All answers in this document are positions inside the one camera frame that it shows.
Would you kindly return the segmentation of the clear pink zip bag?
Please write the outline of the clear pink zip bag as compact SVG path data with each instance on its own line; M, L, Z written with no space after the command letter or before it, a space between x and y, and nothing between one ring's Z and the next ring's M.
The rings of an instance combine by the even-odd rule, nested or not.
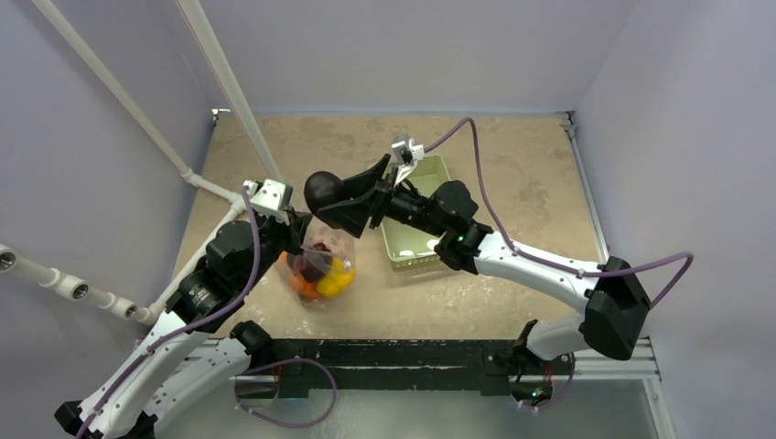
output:
M287 291L304 308L323 310L354 284L355 239L314 218L307 226L300 253L284 252L275 268Z

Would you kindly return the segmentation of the orange fruit toy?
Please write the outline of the orange fruit toy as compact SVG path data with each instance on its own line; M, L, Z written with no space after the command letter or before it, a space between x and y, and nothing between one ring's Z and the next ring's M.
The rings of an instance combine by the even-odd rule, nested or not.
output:
M308 282L301 275L291 276L287 284L302 302L314 302L321 298L317 284Z

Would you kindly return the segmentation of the dark mangosteen toy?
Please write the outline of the dark mangosteen toy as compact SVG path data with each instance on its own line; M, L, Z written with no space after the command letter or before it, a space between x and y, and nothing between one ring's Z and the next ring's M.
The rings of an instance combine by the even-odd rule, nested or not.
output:
M310 250L315 254L319 254L322 256L334 255L334 252L331 250L331 248L328 247L323 241L314 243Z

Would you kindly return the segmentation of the purple eggplant toy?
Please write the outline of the purple eggplant toy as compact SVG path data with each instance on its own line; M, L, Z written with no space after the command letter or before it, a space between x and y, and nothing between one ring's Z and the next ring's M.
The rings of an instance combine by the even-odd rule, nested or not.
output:
M349 198L344 181L329 171L318 171L310 175L304 185L304 199L313 214Z

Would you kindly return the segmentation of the yellow bell pepper toy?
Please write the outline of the yellow bell pepper toy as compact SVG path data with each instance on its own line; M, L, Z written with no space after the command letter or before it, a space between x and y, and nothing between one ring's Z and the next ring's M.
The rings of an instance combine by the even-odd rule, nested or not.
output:
M344 292L352 284L356 275L354 265L350 260L335 257L330 271L317 283L317 292L330 299Z

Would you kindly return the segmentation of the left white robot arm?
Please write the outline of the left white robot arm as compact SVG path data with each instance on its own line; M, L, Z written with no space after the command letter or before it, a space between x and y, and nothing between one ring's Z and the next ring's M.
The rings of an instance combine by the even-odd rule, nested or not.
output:
M239 324L236 335L181 364L243 306L284 253L300 251L311 220L309 213L280 220L252 212L246 221L220 226L122 367L88 398L56 410L62 429L75 438L151 438L221 382L245 370L268 370L272 339L254 322Z

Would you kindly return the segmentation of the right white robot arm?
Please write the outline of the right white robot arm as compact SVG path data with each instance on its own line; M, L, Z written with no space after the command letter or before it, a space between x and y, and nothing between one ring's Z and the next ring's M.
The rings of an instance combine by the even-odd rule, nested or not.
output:
M463 182L444 182L426 197L400 183L388 166L384 156L346 179L318 171L304 185L307 206L332 229L354 238L384 219L397 221L437 238L435 254L454 271L522 284L570 306L569 316L524 328L513 349L524 371L587 348L610 359L631 358L652 302L627 262L611 257L604 264L566 266L552 253L524 250L475 220L478 205Z

